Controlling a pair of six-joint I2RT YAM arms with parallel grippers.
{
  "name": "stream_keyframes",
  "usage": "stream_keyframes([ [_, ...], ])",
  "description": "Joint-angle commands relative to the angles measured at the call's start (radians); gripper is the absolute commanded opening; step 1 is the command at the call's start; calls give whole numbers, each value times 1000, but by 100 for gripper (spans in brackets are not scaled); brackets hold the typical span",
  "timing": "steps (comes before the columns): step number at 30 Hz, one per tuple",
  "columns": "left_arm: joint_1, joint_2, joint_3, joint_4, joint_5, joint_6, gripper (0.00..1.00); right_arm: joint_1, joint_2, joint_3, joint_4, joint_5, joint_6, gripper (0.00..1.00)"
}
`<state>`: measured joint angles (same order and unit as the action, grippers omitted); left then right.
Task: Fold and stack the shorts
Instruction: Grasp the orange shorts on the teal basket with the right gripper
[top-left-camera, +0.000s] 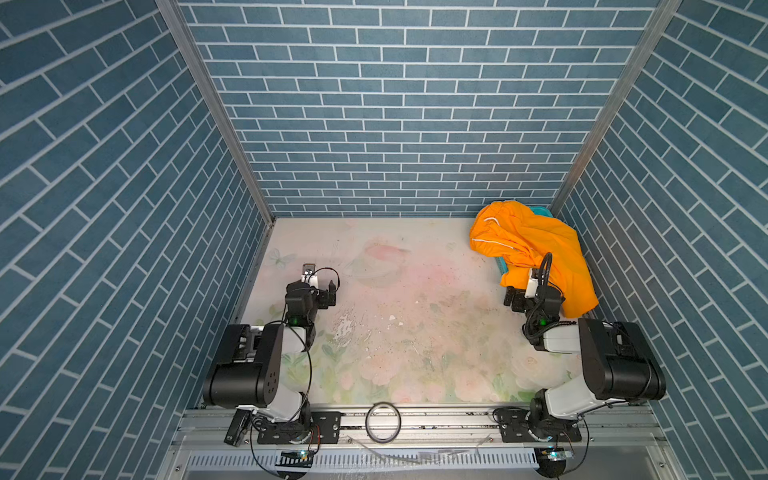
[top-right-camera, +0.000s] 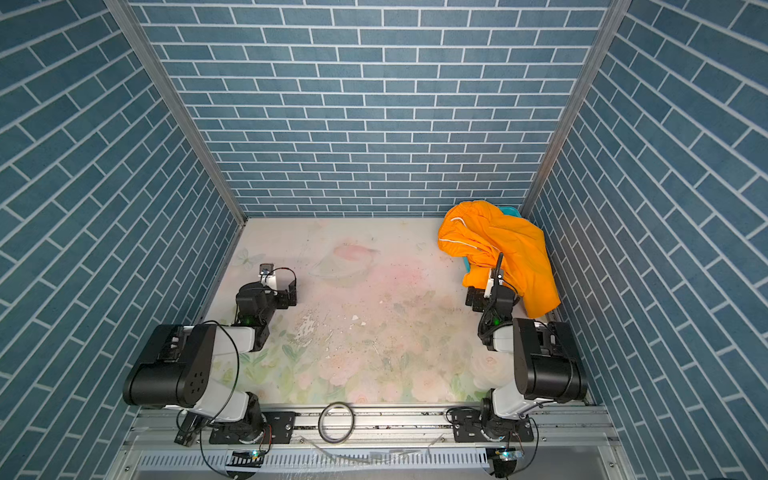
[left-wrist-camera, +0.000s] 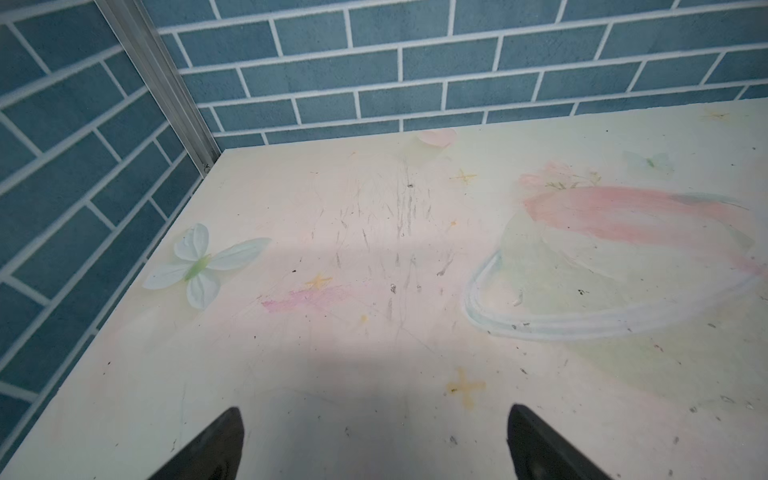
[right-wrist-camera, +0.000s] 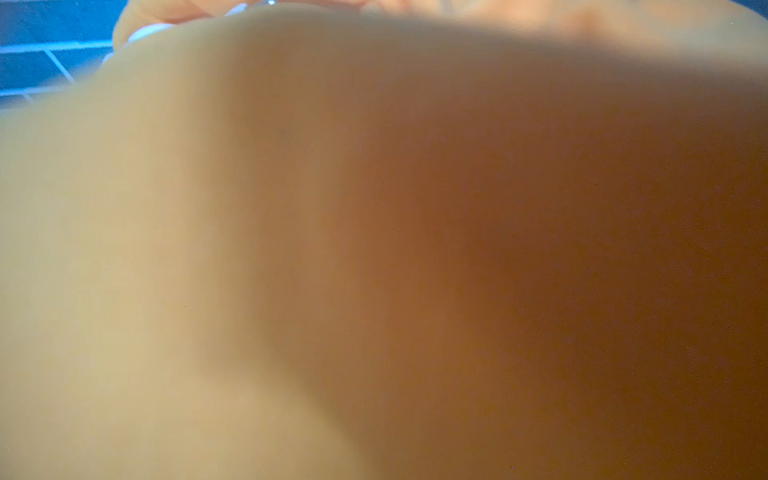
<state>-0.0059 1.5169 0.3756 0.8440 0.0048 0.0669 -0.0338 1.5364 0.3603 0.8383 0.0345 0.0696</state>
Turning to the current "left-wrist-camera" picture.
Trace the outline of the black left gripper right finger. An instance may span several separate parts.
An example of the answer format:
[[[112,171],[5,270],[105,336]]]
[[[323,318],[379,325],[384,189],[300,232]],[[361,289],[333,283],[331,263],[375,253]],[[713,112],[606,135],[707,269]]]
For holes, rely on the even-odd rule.
[[[518,479],[611,479],[534,411],[522,404],[511,407],[507,420],[507,445]]]

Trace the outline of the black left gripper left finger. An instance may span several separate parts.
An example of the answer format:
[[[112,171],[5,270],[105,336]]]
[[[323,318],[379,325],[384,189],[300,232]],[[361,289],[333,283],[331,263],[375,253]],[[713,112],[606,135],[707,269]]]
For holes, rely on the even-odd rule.
[[[230,407],[149,479],[235,479],[242,458],[244,435],[240,409]]]

